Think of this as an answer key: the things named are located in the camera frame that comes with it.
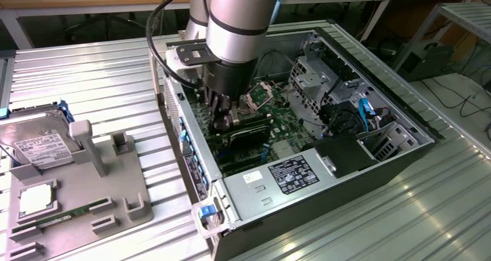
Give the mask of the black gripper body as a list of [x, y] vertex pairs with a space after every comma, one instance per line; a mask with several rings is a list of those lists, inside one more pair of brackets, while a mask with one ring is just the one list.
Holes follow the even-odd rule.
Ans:
[[251, 84], [257, 64], [258, 59], [246, 63], [227, 61], [207, 63], [207, 73], [203, 78], [207, 94], [223, 94], [233, 101], [239, 100]]

